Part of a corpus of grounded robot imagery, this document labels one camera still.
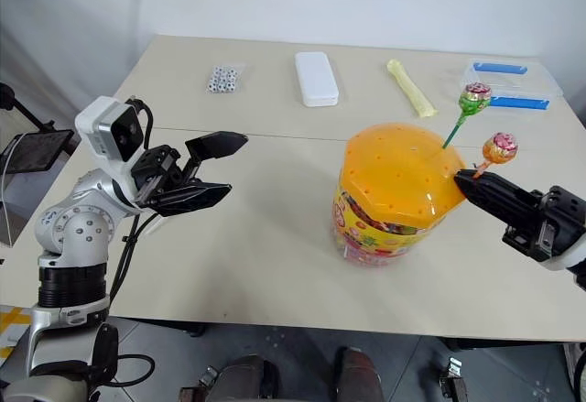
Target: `green lollipop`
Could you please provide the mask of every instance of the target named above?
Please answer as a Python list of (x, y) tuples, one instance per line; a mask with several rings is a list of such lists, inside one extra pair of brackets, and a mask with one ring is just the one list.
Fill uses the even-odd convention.
[(461, 115), (456, 122), (456, 125), (451, 130), (448, 139), (443, 143), (441, 148), (446, 148), (450, 143), (451, 139), (454, 138), (456, 132), (460, 126), (466, 121), (470, 115), (478, 114), (482, 109), (491, 103), (491, 88), (483, 83), (470, 83), (467, 84), (460, 95), (458, 104), (461, 108)]

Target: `orange lid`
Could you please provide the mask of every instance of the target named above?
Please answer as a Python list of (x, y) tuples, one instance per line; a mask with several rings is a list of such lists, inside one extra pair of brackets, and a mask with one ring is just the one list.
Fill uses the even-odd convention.
[(341, 184), (373, 220), (427, 229), (464, 200), (465, 167), (443, 138), (414, 125), (369, 127), (347, 143)]

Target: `white table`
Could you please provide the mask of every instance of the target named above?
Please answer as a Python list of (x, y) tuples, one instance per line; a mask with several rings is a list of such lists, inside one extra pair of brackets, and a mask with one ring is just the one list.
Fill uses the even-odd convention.
[[(338, 105), (308, 108), (301, 103), (294, 55), (328, 54), (340, 88)], [(372, 49), (276, 42), (158, 36), (117, 93), (135, 94), (155, 113), (155, 126), (303, 138), (348, 139), (369, 125), (407, 122), (447, 136), (460, 115), (460, 79), (470, 54)], [(439, 113), (419, 119), (386, 70), (399, 59)], [(511, 63), (534, 59), (504, 59)], [(242, 89), (212, 94), (206, 86), (213, 65), (243, 63)], [(586, 149), (580, 121), (563, 98), (547, 111), (489, 107), (470, 117), (454, 139), (481, 147), (493, 133), (511, 132), (523, 149)]]
[[(141, 94), (128, 83), (137, 73), (148, 75), (143, 68), (144, 62), (119, 94)], [(151, 71), (158, 75), (159, 70)], [(153, 108), (160, 104), (141, 96)], [(273, 107), (261, 105), (266, 112)], [(205, 106), (197, 111), (208, 113)], [(157, 116), (159, 122), (176, 123), (174, 113)], [(151, 144), (184, 151), (185, 140), (202, 134), (156, 128)], [(562, 142), (564, 135), (556, 139)], [(250, 135), (233, 157), (206, 161), (203, 180), (229, 182), (233, 192), (212, 209), (171, 218), (141, 236), (112, 313), (450, 337), (586, 339), (586, 293), (573, 284), (572, 275), (547, 271), (503, 244), (505, 226), (468, 202), (388, 267), (361, 268), (344, 261), (331, 240), (330, 217), (343, 149), (339, 139), (260, 133)], [(468, 163), (481, 159), (479, 147), (459, 150)], [(521, 147), (515, 161), (495, 170), (526, 190), (559, 184), (586, 197), (586, 165), (579, 155), (575, 147), (561, 152)], [(80, 147), (39, 211), (65, 197), (91, 167), (87, 150)], [(109, 278), (129, 222), (110, 246)], [(2, 250), (0, 301), (5, 304), (36, 301), (40, 248), (32, 231), (29, 223), (15, 248)]]

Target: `lollipop stick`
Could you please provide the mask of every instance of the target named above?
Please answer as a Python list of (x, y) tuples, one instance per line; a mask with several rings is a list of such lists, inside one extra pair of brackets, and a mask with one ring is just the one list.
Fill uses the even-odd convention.
[(480, 166), (478, 166), (476, 168), (476, 173), (474, 173), (474, 176), (472, 176), (473, 179), (478, 179), (480, 178), (480, 175), (482, 175), (484, 173), (484, 171), (488, 168), (488, 166), (490, 166), (492, 164), (491, 161), (484, 161)]
[(443, 143), (443, 146), (441, 148), (446, 148), (448, 146), (451, 139), (454, 138), (454, 135), (456, 135), (456, 132), (458, 132), (458, 129), (460, 128), (460, 126), (464, 123), (465, 119), (466, 119), (466, 115), (464, 115), (464, 114), (460, 115), (460, 118), (458, 118), (456, 125), (454, 126), (453, 129), (451, 129), (451, 132), (448, 135), (448, 139), (446, 139), (446, 142)]

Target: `tiled floor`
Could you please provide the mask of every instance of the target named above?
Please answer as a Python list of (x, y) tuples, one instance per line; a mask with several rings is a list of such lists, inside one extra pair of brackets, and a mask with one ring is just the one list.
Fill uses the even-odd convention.
[[(368, 353), (392, 402), (440, 402), (438, 371), (450, 355), (463, 362), (471, 402), (569, 402), (572, 400), (561, 347), (543, 344), (452, 353), (436, 338), (355, 331), (210, 325), (200, 338), (186, 332), (112, 319), (120, 332), (120, 354), (145, 353), (157, 362), (144, 383), (126, 389), (103, 388), (102, 402), (175, 402), (182, 386), (193, 386), (207, 365), (222, 368), (247, 353), (259, 353), (279, 366), (282, 397), (327, 401), (331, 363), (337, 348), (352, 345)], [(17, 377), (22, 355), (0, 369), (4, 380)], [(119, 364), (117, 379), (146, 371), (143, 363)]]

